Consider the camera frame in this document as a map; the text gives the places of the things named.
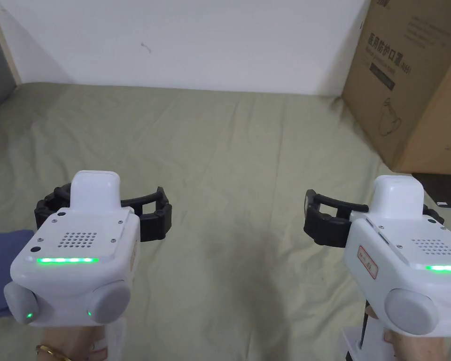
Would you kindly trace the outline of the person's right hand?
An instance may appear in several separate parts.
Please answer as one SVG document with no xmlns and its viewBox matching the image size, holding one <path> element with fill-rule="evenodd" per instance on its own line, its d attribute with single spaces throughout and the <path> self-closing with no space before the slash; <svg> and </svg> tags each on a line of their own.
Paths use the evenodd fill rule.
<svg viewBox="0 0 451 361">
<path fill-rule="evenodd" d="M 397 361 L 451 361 L 451 338 L 408 337 L 387 330 L 386 339 Z"/>
</svg>

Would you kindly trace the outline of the person's left hand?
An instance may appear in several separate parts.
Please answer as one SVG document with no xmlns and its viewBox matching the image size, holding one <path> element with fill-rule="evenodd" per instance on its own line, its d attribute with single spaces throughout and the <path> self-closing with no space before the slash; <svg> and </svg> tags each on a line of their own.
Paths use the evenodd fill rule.
<svg viewBox="0 0 451 361">
<path fill-rule="evenodd" d="M 107 361 L 105 327 L 44 328 L 36 346 L 38 361 Z"/>
</svg>

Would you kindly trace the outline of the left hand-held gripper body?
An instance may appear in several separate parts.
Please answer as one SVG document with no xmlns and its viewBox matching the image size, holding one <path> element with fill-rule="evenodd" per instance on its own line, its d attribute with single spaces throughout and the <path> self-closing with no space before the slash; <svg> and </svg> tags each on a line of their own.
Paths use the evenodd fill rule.
<svg viewBox="0 0 451 361">
<path fill-rule="evenodd" d="M 70 204 L 38 228 L 10 266 L 4 295 L 13 318 L 33 327 L 103 326 L 108 360 L 122 358 L 140 220 L 120 201 L 114 172 L 82 170 Z"/>
</svg>

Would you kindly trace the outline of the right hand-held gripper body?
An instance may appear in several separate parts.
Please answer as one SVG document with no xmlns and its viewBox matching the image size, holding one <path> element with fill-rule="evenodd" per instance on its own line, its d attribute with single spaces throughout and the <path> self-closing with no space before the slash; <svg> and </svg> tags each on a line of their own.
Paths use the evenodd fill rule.
<svg viewBox="0 0 451 361">
<path fill-rule="evenodd" d="M 389 334 L 451 337 L 451 231 L 423 214 L 411 176 L 379 176 L 369 210 L 351 214 L 344 262 L 377 319 L 347 327 L 348 361 L 395 360 Z"/>
</svg>

